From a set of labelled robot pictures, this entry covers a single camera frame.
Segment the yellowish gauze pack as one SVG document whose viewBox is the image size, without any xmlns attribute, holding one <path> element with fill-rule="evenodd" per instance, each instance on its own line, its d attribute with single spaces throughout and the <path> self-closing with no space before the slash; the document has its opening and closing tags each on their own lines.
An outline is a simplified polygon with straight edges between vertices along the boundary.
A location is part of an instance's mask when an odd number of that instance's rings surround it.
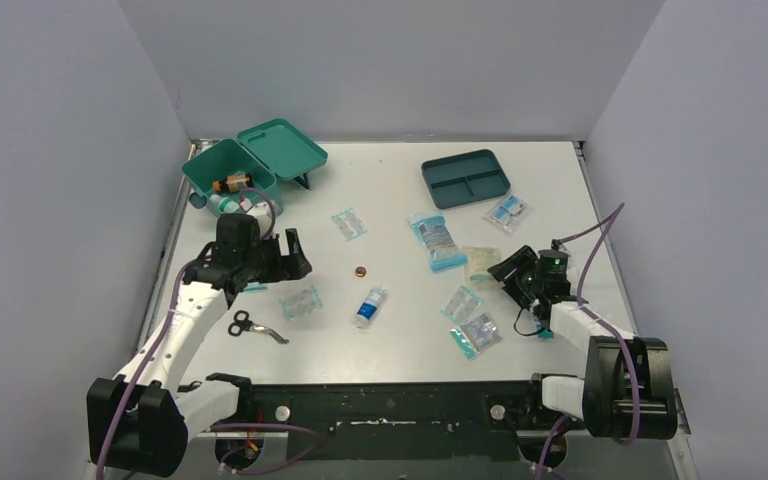
<svg viewBox="0 0 768 480">
<path fill-rule="evenodd" d="M 476 292 L 500 289 L 500 282 L 489 273 L 488 269 L 501 262 L 501 251 L 496 247 L 474 246 L 465 246 L 462 250 L 467 258 L 464 265 L 464 285 Z"/>
</svg>

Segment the blue packet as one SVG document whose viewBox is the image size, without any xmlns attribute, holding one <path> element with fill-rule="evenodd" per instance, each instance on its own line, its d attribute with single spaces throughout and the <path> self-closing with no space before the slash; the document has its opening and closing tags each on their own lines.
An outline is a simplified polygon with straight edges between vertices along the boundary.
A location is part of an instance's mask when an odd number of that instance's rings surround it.
<svg viewBox="0 0 768 480">
<path fill-rule="evenodd" d="M 513 234 L 531 211 L 531 206 L 520 196 L 508 194 L 490 208 L 482 218 L 494 227 Z"/>
</svg>

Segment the small white plastic bottle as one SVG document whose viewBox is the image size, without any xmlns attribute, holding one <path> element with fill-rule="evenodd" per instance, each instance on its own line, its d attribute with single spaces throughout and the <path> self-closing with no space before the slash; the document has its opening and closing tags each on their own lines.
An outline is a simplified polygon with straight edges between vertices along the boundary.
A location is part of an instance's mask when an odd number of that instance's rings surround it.
<svg viewBox="0 0 768 480">
<path fill-rule="evenodd" d="M 239 203 L 231 197 L 213 193 L 208 197 L 208 203 L 217 215 L 242 213 Z"/>
</svg>

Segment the orange pill bottle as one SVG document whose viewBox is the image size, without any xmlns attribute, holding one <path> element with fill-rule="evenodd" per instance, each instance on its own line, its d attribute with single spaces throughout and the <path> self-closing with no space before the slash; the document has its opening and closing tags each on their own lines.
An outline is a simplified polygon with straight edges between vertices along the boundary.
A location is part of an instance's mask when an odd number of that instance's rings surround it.
<svg viewBox="0 0 768 480">
<path fill-rule="evenodd" d="M 212 188 L 217 193 L 238 193 L 244 188 L 252 188 L 253 186 L 253 179 L 249 173 L 228 175 L 212 183 Z"/>
</svg>

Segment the blue cotton swab bag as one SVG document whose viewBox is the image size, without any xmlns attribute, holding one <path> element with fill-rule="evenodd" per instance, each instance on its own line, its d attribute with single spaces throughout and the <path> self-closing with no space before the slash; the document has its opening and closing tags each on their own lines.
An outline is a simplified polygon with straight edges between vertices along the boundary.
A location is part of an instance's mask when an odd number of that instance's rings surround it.
<svg viewBox="0 0 768 480">
<path fill-rule="evenodd" d="M 467 262 L 466 254 L 454 241 L 440 211 L 415 213 L 408 222 L 427 254 L 432 272 L 441 272 Z"/>
</svg>

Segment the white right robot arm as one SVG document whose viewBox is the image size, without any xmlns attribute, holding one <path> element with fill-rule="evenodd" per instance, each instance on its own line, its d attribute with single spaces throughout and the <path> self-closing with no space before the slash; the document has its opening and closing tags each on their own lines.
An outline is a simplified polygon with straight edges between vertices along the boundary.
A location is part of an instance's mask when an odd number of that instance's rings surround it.
<svg viewBox="0 0 768 480">
<path fill-rule="evenodd" d="M 523 246 L 489 275 L 538 324 L 584 356 L 582 377 L 541 376 L 523 401 L 525 419 L 545 429 L 563 414 L 594 437 L 669 440 L 678 407 L 667 344 L 617 327 L 573 293 L 567 252 Z"/>
</svg>

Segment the teal packet under right arm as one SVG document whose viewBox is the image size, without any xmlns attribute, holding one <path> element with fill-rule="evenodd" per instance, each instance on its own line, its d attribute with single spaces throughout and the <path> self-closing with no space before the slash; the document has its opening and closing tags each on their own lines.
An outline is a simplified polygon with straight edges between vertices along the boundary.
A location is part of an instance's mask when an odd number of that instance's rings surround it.
<svg viewBox="0 0 768 480">
<path fill-rule="evenodd" d="M 535 323 L 535 327 L 537 331 L 537 338 L 541 341 L 552 340 L 554 338 L 554 333 L 548 329 L 543 322 L 537 321 Z"/>
</svg>

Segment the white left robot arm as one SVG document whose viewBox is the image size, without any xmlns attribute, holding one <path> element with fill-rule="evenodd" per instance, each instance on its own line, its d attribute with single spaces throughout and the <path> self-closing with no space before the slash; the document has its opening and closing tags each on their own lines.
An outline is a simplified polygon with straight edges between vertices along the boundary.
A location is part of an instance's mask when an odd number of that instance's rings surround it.
<svg viewBox="0 0 768 480">
<path fill-rule="evenodd" d="M 107 468 L 166 478 L 188 444 L 214 424 L 249 428 L 257 415 L 249 378 L 214 373 L 184 394 L 181 381 L 207 334 L 249 284 L 301 280 L 311 271 L 296 229 L 262 233 L 251 215 L 221 215 L 214 240 L 179 271 L 165 319 L 113 378 L 96 379 L 87 392 L 96 478 Z"/>
</svg>

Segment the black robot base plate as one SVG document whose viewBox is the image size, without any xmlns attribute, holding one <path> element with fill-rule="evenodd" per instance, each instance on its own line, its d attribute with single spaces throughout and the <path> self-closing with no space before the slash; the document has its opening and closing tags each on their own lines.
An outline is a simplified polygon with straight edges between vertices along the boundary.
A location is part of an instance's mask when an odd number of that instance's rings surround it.
<svg viewBox="0 0 768 480">
<path fill-rule="evenodd" d="M 534 381 L 255 385 L 244 412 L 210 427 L 219 461 L 241 468 L 280 436 L 302 461 L 536 460 L 560 413 L 543 407 Z"/>
</svg>

